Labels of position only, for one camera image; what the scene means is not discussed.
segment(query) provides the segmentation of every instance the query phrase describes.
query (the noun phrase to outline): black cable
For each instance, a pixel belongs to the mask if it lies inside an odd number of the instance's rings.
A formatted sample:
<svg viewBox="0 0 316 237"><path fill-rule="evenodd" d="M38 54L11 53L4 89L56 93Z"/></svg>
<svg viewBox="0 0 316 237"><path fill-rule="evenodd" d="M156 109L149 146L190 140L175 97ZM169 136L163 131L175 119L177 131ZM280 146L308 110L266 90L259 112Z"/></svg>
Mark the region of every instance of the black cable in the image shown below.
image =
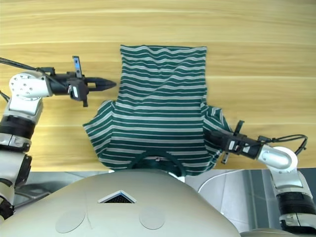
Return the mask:
<svg viewBox="0 0 316 237"><path fill-rule="evenodd" d="M6 102L9 102L10 97L4 94L1 90L0 90L0 95L4 98Z"/></svg>
<svg viewBox="0 0 316 237"><path fill-rule="evenodd" d="M269 143L291 142L291 141L296 141L299 139L304 139L304 140L303 140L302 144L299 146L299 148L295 151L295 155L298 155L298 154L300 154L301 151L306 150L306 144L307 144L308 137L306 135L303 135L303 134L294 134L294 135L272 138L272 139L260 136L258 139L258 142L260 142L260 143L249 145L246 147L266 145Z"/></svg>
<svg viewBox="0 0 316 237"><path fill-rule="evenodd" d="M61 82L57 81L56 79L54 79L50 75L46 74L41 68L33 68L33 67L29 66L29 65L18 63L18 62L15 62L15 61L12 61L12 60L9 60L9 59L6 59L6 58L0 58L0 63L6 64L6 65L9 65L9 66L13 66L13 67L17 67L17 68L22 68L22 69L25 69L25 70L38 71L38 72L42 73L44 76L46 76L49 80L61 85L62 87L65 87L67 89L67 87L64 84L62 84Z"/></svg>
<svg viewBox="0 0 316 237"><path fill-rule="evenodd" d="M51 77L50 75L46 74L42 69L40 68L35 68L35 71L38 71L40 73L42 73L43 75L47 76L48 79L50 79L51 81L61 85L62 87L68 89L64 84L62 84L61 82L57 81L55 78Z"/></svg>

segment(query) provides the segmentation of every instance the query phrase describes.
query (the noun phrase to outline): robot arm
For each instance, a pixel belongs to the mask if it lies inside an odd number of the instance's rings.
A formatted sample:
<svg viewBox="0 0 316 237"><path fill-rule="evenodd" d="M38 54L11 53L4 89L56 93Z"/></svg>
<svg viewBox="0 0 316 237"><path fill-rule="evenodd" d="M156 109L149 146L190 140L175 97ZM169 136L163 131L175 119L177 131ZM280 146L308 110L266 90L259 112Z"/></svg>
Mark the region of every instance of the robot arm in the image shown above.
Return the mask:
<svg viewBox="0 0 316 237"><path fill-rule="evenodd" d="M305 177L297 170L297 155L305 149L307 137L292 135L269 139L260 136L258 140L253 140L239 133L242 124L243 121L238 123L234 133L211 131L205 138L223 149L225 155L222 163L226 163L229 153L233 153L265 164L271 173L282 229L294 234L316 234L316 206ZM286 147L267 145L269 142L294 140L293 137L304 139L296 152Z"/></svg>
<svg viewBox="0 0 316 237"><path fill-rule="evenodd" d="M66 74L56 74L54 68L35 69L0 58L0 62L11 66L34 69L11 78L12 97L0 122L0 224L13 215L14 188L23 185L29 176L32 157L26 153L43 110L43 97L70 95L74 100L83 101L83 106L87 107L90 91L102 91L116 85L109 80L84 77L79 58L73 58L76 72Z"/></svg>

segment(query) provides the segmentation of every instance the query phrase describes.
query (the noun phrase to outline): striped shirt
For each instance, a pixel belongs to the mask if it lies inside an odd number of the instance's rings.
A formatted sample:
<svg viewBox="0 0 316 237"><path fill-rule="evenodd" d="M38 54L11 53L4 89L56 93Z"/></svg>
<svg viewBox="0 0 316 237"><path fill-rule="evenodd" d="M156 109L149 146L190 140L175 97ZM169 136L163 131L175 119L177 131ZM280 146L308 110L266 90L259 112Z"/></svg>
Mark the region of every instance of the striped shirt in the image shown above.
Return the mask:
<svg viewBox="0 0 316 237"><path fill-rule="evenodd" d="M113 170L156 168L199 175L221 154L206 130L231 131L220 108L207 106L206 47L121 46L116 101L84 124L100 162Z"/></svg>

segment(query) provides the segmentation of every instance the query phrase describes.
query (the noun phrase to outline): metal bracket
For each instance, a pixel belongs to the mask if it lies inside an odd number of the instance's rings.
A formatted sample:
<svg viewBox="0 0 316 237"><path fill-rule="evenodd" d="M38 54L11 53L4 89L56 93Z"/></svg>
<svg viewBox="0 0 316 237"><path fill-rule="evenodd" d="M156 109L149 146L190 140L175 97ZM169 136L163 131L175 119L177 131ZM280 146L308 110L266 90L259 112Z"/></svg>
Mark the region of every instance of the metal bracket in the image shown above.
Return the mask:
<svg viewBox="0 0 316 237"><path fill-rule="evenodd" d="M237 126L236 126L236 129L235 129L235 131L234 131L234 136L237 136L237 135L239 134L243 123L244 123L244 121L239 120L239 122L238 122L238 124L237 124ZM226 164L226 163L227 163L230 154L231 154L231 153L229 153L229 152L225 152L225 154L224 154L224 156L223 156L223 158L222 158L222 161L221 161L222 164Z"/></svg>

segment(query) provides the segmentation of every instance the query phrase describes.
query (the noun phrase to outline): wood grain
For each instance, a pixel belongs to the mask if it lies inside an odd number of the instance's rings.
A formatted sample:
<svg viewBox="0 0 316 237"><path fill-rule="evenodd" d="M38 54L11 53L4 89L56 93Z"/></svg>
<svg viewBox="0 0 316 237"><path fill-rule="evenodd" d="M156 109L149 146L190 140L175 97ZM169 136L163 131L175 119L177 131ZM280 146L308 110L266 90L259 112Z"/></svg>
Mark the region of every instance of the wood grain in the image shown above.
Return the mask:
<svg viewBox="0 0 316 237"><path fill-rule="evenodd" d="M314 0L0 0L0 55L32 66L73 69L120 81L120 44L208 48L208 103L249 137L308 135L300 167L316 167L316 2ZM0 65L0 88L17 68ZM82 124L119 87L44 99L32 138L34 171L102 170ZM0 100L0 111L5 103ZM286 144L296 149L299 144ZM232 156L216 168L264 168Z"/></svg>

